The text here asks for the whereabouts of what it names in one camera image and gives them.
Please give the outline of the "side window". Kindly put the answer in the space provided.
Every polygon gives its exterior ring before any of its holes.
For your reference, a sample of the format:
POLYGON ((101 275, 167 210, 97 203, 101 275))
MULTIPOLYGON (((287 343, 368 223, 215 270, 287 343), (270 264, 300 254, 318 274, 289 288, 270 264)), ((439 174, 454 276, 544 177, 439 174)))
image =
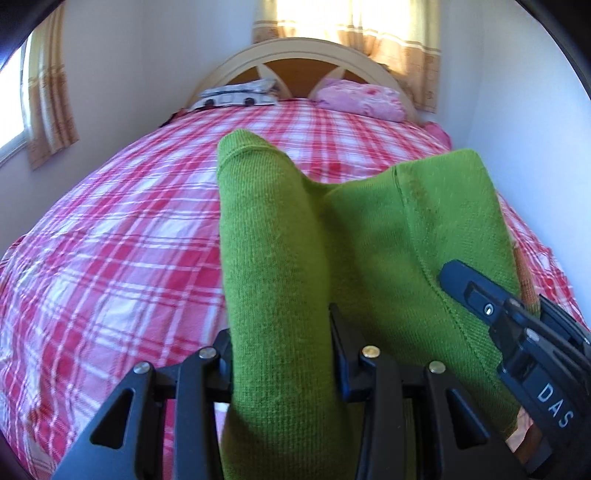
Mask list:
POLYGON ((27 43, 22 44, 1 70, 0 159, 4 164, 25 143, 21 86, 27 43))

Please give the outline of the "cream wooden headboard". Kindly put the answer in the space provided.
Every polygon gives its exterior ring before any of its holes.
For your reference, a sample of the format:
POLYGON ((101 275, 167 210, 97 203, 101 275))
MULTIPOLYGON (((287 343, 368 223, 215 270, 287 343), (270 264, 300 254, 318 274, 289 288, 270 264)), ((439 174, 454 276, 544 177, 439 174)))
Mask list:
POLYGON ((422 123, 413 102, 386 67, 352 48, 311 38, 267 40, 239 51, 197 84, 186 105, 197 102, 205 89, 260 78, 276 80, 281 99, 311 99, 327 79, 382 85, 400 93, 409 121, 422 123))

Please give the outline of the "green orange striped knit sweater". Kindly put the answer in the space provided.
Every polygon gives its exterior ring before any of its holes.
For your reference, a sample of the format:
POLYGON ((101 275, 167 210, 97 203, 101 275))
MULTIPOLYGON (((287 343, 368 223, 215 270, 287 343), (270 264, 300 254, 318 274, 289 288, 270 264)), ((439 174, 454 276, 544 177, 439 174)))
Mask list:
POLYGON ((245 130, 217 147, 233 394, 228 479, 349 479, 362 411, 335 391, 329 305, 398 361, 446 364, 503 438, 519 404, 488 330, 438 276, 459 259, 514 295, 515 243, 479 155, 407 161, 322 184, 245 130))

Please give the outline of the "side window curtain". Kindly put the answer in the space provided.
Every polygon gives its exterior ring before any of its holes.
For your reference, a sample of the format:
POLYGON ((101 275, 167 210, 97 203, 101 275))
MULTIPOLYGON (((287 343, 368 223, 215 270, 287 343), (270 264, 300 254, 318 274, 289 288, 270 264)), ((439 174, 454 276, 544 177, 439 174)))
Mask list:
POLYGON ((33 30, 22 61, 21 107, 33 170, 79 140, 63 60, 64 14, 58 6, 33 30))

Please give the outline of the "pink floral pillow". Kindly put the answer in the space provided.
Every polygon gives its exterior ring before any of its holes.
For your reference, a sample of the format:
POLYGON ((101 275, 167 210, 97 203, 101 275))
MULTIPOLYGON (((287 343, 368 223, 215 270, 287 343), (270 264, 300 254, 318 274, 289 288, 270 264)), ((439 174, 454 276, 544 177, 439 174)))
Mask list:
POLYGON ((315 93, 314 100, 318 107, 380 120, 404 122, 409 118, 401 94, 375 84, 328 79, 315 93))

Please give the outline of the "yellow window curtain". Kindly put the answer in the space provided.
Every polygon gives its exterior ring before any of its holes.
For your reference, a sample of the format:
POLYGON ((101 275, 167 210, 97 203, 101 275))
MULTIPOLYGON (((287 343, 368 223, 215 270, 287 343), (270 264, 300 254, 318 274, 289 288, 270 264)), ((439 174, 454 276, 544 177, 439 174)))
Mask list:
POLYGON ((419 110, 438 106, 437 0, 276 0, 256 3, 252 41, 304 37, 352 48, 384 66, 419 110))

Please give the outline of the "pink cloth beside bed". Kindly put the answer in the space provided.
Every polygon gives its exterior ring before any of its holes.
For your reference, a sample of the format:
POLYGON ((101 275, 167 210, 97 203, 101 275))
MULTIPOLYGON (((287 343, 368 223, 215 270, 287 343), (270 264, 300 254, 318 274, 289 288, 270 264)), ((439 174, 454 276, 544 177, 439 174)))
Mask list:
POLYGON ((423 129, 436 138, 448 150, 453 149, 453 142, 450 135, 438 123, 432 121, 425 122, 423 129))

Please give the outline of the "grey car print pillow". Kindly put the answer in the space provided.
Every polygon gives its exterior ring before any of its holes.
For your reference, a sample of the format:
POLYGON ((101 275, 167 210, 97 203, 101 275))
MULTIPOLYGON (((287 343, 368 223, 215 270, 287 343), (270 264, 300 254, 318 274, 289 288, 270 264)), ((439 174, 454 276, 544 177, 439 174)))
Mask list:
POLYGON ((263 78, 203 90, 190 110, 228 106, 269 106, 280 101, 276 80, 263 78))

